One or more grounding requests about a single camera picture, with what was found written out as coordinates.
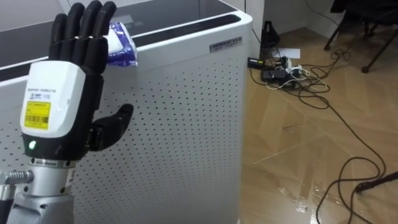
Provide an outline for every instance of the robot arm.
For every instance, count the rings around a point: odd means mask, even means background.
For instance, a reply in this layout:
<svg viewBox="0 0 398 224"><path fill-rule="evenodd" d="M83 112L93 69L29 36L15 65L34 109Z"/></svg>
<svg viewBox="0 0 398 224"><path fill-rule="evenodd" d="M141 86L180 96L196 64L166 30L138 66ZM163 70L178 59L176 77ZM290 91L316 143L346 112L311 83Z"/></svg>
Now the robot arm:
<svg viewBox="0 0 398 224"><path fill-rule="evenodd" d="M22 105L27 171L0 172L0 185L5 186L0 224L73 223L69 192L76 162L88 151L112 146L126 131L133 112L130 104L93 122L108 57L104 36L115 11L113 2L93 1L86 9L76 3L68 15L56 16L49 60L31 65ZM23 184L23 192L10 206L16 184Z"/></svg>

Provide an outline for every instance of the blue packaging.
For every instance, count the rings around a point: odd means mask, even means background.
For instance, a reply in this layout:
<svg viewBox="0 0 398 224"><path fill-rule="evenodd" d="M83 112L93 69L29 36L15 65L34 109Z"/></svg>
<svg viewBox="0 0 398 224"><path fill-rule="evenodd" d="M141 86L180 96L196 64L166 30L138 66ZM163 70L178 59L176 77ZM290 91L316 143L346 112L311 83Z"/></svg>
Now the blue packaging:
<svg viewBox="0 0 398 224"><path fill-rule="evenodd" d="M121 22L109 25L109 34L106 38L109 45L108 65L138 66L136 45Z"/></svg>

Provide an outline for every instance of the white cable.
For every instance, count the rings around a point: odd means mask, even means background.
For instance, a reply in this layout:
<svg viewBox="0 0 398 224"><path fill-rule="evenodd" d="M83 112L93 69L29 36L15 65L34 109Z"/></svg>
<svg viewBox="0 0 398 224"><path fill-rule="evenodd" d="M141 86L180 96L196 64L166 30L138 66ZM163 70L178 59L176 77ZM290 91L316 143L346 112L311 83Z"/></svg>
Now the white cable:
<svg viewBox="0 0 398 224"><path fill-rule="evenodd" d="M304 78L297 78L297 77L295 77L295 76L292 74L292 71L293 71L293 70L300 70L300 71L301 71L300 73L301 73L301 75L304 76ZM325 86L325 88L321 90L321 89L318 89L318 88L315 88L315 87L311 86L311 84L307 85L308 87L310 87L310 88L313 89L313 90L318 90L318 91L327 91L327 90L329 89L328 85L327 85L322 79L318 78L316 75L312 74L312 73L309 72L308 70L302 68L301 65L296 66L296 67L294 67L294 68L291 68L289 74L290 74L290 76L291 76L293 79L291 79L291 80L285 82L283 85L278 86L278 87L276 87L276 88L272 88L272 87L270 87L270 86L268 85L268 83L266 83L266 87L267 87L268 89L270 89L270 90L280 90L282 87L284 87L286 84L288 84L288 83L290 83L290 82L293 82L293 81L306 81L306 80L308 80L308 78L311 77L311 78L315 78L316 80L318 80L318 82L321 82L321 83Z"/></svg>
<svg viewBox="0 0 398 224"><path fill-rule="evenodd" d="M318 88L309 86L311 89L313 89L313 90L318 90L318 91L327 91L327 90L329 89L328 85L327 85L322 79L318 78L316 75L312 74L311 72L309 72L308 70L306 70L306 69L304 69L304 68L302 68L302 72L305 73L305 76L306 76L307 78L309 78L309 77L314 77L315 79L317 79L319 82L321 82L321 83L325 86L325 88L324 88L323 90L320 90L320 89L318 89Z"/></svg>

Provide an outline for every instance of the yellow label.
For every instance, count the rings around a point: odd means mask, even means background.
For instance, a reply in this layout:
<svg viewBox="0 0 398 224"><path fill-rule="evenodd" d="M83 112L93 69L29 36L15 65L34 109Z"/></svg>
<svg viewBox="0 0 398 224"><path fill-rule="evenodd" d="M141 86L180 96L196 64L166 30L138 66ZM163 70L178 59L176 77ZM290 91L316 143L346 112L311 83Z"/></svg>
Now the yellow label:
<svg viewBox="0 0 398 224"><path fill-rule="evenodd" d="M25 112L25 127L47 130L49 128L51 103L28 101Z"/></svg>

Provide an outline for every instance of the ventilation holes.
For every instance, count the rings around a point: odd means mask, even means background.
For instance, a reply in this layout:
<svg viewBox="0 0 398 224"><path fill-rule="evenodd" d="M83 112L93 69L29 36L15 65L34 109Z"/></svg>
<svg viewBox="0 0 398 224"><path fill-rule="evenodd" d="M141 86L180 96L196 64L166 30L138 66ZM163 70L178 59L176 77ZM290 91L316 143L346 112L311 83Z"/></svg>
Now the ventilation holes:
<svg viewBox="0 0 398 224"><path fill-rule="evenodd" d="M77 223L162 223L159 217L198 202L223 213L230 197L221 195L239 187L245 77L237 65L246 59L214 63L216 56L136 74L123 85L106 81L95 118L123 103L134 114L122 140L78 163ZM0 121L0 170L23 170L18 124L16 115Z"/></svg>

